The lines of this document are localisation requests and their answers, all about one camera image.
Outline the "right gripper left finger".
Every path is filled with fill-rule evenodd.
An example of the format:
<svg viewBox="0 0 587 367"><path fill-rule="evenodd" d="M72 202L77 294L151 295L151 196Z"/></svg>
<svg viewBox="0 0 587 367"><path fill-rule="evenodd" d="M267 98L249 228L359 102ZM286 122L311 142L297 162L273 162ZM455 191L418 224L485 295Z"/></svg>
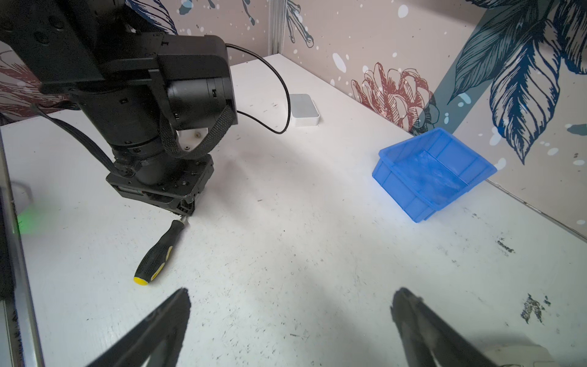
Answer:
<svg viewBox="0 0 587 367"><path fill-rule="evenodd" d="M188 290L182 287L90 365L177 365L190 317L190 308Z"/></svg>

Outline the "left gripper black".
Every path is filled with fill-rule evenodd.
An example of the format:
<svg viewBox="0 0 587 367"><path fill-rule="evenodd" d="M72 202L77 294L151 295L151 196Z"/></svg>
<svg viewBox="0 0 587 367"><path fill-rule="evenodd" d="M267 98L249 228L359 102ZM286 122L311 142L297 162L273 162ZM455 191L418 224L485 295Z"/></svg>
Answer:
<svg viewBox="0 0 587 367"><path fill-rule="evenodd" d="M163 152L143 161L134 176L109 174L106 181L126 199L190 216L213 172L213 160L209 154L197 161L186 161Z"/></svg>

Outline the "black yellow screwdriver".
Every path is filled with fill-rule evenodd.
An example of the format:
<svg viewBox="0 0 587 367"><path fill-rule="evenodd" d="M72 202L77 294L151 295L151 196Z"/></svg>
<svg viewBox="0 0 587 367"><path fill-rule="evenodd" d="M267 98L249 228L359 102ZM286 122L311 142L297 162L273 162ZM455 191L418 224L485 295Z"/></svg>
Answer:
<svg viewBox="0 0 587 367"><path fill-rule="evenodd" d="M188 216L181 216L179 220L173 220L165 234L147 251L133 277L136 284L148 285L159 276L186 228L187 218Z"/></svg>

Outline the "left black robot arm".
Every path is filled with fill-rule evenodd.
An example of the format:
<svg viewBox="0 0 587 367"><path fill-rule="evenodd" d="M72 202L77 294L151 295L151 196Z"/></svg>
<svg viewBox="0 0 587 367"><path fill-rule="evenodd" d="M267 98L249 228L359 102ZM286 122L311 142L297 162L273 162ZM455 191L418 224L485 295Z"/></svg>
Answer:
<svg viewBox="0 0 587 367"><path fill-rule="evenodd" d="M4 1L1 40L96 127L107 155L68 132L122 196L178 215L194 212L212 150L237 122L229 55L213 35L179 35L126 1Z"/></svg>

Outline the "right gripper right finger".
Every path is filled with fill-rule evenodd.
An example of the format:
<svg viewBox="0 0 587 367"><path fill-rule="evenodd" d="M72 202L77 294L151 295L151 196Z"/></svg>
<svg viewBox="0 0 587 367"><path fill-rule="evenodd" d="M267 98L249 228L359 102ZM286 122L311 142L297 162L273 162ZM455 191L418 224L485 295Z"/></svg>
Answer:
<svg viewBox="0 0 587 367"><path fill-rule="evenodd" d="M394 294L391 317L409 366L495 365L405 287Z"/></svg>

